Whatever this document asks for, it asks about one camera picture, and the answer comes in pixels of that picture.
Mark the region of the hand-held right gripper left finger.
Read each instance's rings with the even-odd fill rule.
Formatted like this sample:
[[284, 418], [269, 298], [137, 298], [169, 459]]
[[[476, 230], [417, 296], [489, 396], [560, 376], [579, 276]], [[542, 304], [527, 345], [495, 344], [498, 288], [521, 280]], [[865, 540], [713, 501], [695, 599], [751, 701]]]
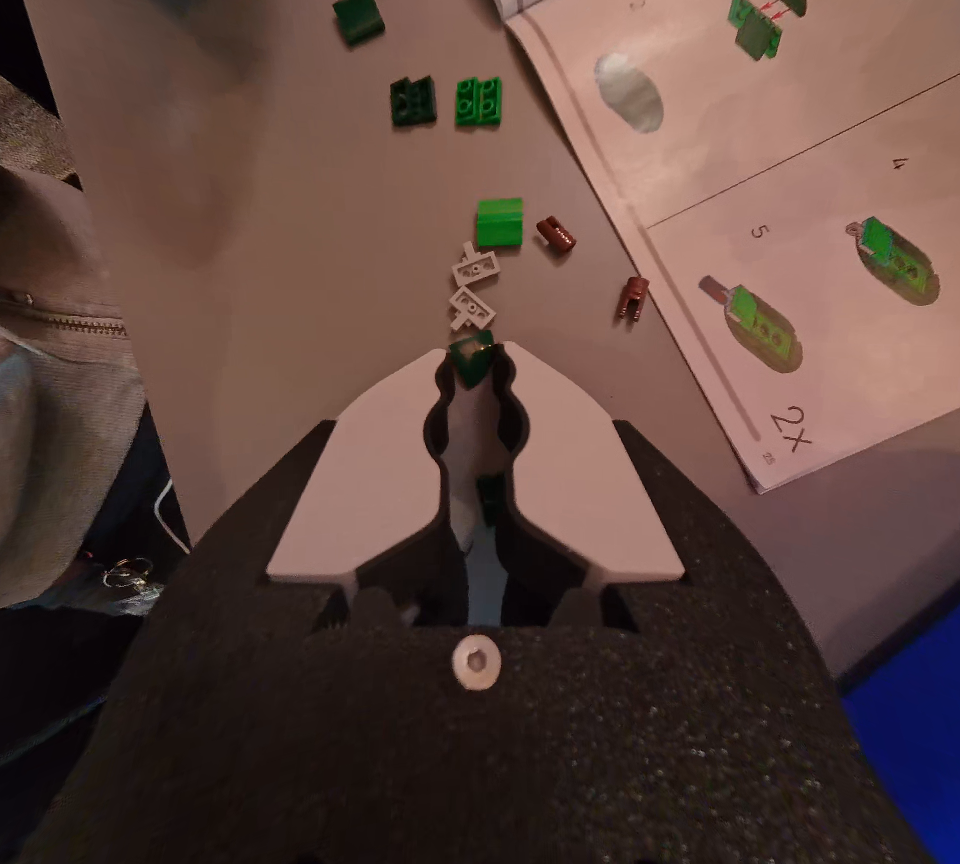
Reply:
[[428, 421], [446, 417], [448, 369], [430, 350], [342, 411], [267, 565], [272, 582], [370, 586], [389, 560], [440, 542], [448, 481]]

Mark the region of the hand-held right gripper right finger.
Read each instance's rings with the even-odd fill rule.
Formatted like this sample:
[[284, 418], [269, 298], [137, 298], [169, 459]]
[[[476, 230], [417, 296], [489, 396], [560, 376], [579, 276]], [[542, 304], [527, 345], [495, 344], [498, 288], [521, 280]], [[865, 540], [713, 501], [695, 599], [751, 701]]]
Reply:
[[510, 516], [571, 570], [559, 588], [675, 582], [685, 568], [613, 419], [585, 390], [515, 342], [498, 394], [518, 415]]

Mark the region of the green brick assembly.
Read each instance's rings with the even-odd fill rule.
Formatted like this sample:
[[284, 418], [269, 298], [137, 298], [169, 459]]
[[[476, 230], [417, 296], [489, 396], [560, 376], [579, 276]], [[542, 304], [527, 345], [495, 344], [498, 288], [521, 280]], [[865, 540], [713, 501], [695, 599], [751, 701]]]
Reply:
[[[453, 365], [467, 390], [479, 385], [487, 376], [494, 361], [495, 348], [495, 337], [489, 329], [450, 344], [448, 350]], [[487, 528], [494, 528], [505, 504], [505, 475], [502, 472], [480, 474], [474, 485], [484, 524]]]

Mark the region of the dark green square plate brick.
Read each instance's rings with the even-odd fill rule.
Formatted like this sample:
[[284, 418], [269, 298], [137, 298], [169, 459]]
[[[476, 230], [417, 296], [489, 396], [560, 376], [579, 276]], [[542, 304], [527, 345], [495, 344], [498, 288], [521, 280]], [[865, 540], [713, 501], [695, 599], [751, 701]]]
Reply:
[[436, 88], [431, 76], [401, 78], [390, 85], [389, 94], [393, 127], [426, 126], [437, 121]]

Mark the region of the grey desk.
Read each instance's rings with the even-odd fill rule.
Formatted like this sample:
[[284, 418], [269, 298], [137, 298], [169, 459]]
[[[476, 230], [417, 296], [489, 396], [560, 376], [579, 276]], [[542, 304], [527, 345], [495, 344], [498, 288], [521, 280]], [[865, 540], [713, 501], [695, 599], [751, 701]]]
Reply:
[[[958, 414], [755, 494], [491, 0], [23, 0], [186, 526], [199, 538], [354, 398], [447, 344], [479, 198], [577, 237], [524, 241], [488, 299], [514, 341], [629, 420], [771, 565], [836, 674], [958, 580]], [[431, 76], [438, 119], [393, 127]], [[500, 78], [500, 126], [457, 83]]]

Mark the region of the light grey clip plate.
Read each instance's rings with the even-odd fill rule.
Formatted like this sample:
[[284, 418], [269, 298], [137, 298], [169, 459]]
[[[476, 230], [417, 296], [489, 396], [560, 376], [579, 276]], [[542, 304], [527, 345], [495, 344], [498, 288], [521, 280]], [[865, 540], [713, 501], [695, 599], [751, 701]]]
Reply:
[[459, 288], [451, 295], [448, 305], [453, 312], [450, 330], [459, 332], [466, 328], [486, 330], [496, 318], [496, 311], [486, 305], [468, 287]]
[[457, 288], [463, 288], [497, 276], [500, 265], [492, 250], [478, 250], [472, 242], [465, 242], [462, 259], [451, 272]]

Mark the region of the bright green slope brick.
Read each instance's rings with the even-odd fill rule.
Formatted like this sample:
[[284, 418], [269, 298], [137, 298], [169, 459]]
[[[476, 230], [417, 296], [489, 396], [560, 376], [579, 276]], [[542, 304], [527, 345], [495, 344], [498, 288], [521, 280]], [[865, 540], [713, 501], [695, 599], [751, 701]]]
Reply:
[[476, 246], [517, 247], [523, 242], [522, 198], [481, 199], [476, 208]]

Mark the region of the person's grey jacket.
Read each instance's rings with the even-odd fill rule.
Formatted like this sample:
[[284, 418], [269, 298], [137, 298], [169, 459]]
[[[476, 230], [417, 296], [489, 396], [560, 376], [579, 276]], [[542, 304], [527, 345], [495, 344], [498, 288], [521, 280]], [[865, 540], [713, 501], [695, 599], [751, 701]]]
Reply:
[[75, 563], [134, 443], [145, 392], [57, 120], [2, 79], [1, 606]]

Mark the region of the brick instruction booklet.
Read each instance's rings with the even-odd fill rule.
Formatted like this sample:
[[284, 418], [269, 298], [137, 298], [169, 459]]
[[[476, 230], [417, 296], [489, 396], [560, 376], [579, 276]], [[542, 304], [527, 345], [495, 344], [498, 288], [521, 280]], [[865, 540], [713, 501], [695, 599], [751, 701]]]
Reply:
[[959, 0], [495, 0], [759, 492], [958, 409]]

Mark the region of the person's dark pants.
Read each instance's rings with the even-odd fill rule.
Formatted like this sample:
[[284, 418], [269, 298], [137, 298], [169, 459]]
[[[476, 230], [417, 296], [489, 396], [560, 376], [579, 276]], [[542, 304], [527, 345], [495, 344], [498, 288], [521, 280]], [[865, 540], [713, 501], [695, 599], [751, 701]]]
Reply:
[[162, 443], [145, 407], [76, 557], [42, 594], [2, 610], [1, 853], [12, 862], [90, 739], [141, 627], [141, 572], [162, 588], [190, 548]]

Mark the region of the bright green square plate brick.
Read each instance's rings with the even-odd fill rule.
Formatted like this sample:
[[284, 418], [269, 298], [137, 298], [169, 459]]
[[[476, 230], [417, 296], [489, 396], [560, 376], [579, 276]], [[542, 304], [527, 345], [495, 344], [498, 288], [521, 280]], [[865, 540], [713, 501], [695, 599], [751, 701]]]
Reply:
[[502, 83], [500, 78], [467, 78], [457, 83], [454, 123], [457, 127], [500, 126]]

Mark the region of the blue plastic bin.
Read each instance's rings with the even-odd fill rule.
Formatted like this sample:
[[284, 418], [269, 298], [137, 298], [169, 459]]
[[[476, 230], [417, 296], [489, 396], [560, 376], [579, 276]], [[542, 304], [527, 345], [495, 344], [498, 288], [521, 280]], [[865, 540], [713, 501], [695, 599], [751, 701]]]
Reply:
[[959, 609], [880, 650], [841, 683], [883, 787], [937, 862], [959, 861]]

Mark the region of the dark green slope brick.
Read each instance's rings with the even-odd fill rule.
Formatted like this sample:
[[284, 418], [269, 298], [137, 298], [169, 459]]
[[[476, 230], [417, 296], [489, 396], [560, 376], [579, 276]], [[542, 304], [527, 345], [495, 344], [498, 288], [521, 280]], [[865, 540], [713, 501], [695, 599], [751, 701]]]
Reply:
[[351, 50], [386, 31], [376, 0], [338, 0], [332, 9], [342, 41]]

